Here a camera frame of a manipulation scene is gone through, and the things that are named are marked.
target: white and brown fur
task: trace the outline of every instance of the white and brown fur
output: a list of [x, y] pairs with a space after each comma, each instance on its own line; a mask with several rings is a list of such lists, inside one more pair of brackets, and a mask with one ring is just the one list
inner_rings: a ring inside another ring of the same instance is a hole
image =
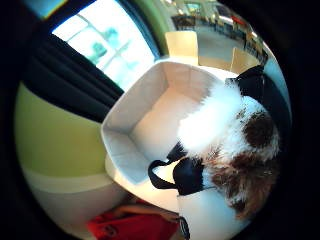
[[204, 165], [204, 188], [215, 187], [238, 219], [261, 209], [278, 176], [279, 133], [266, 109], [236, 83], [215, 83], [199, 109], [181, 120], [178, 138]]

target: window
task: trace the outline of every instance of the window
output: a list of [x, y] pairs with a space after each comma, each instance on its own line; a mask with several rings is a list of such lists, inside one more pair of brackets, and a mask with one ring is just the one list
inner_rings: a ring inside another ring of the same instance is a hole
[[98, 0], [53, 34], [89, 59], [124, 91], [154, 63], [137, 25], [115, 0]]

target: floor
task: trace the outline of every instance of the floor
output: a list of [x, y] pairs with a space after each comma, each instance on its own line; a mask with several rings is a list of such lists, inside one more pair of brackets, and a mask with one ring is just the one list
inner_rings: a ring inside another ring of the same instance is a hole
[[213, 27], [199, 23], [196, 25], [195, 31], [198, 36], [199, 56], [218, 58], [230, 62], [233, 47], [243, 49], [244, 43], [242, 40], [231, 39], [216, 32]]

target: black curtain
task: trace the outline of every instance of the black curtain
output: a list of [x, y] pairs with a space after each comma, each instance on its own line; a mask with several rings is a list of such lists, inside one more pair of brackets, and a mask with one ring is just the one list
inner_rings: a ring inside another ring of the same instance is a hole
[[46, 101], [102, 122], [123, 90], [53, 34], [36, 37], [23, 75], [26, 87]]

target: white dog bed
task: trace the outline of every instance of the white dog bed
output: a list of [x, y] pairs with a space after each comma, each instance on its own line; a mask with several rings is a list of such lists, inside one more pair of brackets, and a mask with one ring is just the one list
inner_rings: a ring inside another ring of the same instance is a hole
[[[134, 195], [178, 212], [177, 190], [155, 188], [147, 168], [153, 160], [166, 159], [178, 141], [179, 121], [197, 108], [215, 81], [221, 80], [197, 66], [169, 61], [152, 66], [102, 124], [107, 173]], [[173, 167], [159, 168], [156, 173], [173, 181]]]

